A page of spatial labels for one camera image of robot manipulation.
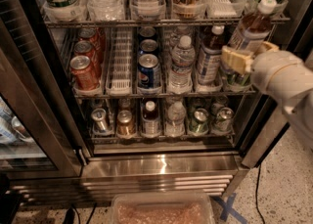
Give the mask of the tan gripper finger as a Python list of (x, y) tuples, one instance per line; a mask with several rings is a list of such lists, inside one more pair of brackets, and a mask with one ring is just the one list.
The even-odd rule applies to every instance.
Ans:
[(253, 53), (250, 51), (236, 50), (229, 46), (222, 47), (222, 63), (239, 74), (251, 72), (252, 57)]
[(258, 49), (258, 53), (262, 54), (265, 52), (275, 52), (275, 51), (279, 51), (280, 48), (276, 45), (273, 44), (271, 42), (268, 41), (263, 41), (262, 44), (260, 45), (259, 49)]

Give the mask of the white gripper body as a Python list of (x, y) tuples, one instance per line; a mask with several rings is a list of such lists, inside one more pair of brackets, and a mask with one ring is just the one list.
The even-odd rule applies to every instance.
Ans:
[(283, 108), (312, 101), (313, 71), (288, 51), (265, 52), (251, 64), (251, 83)]

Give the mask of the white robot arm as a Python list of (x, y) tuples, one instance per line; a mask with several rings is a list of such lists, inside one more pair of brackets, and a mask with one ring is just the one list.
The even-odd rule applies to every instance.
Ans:
[(222, 47), (221, 61), (239, 74), (249, 74), (250, 82), (270, 96), (281, 108), (293, 131), (313, 148), (313, 71), (291, 52), (275, 44), (254, 55), (251, 51)]

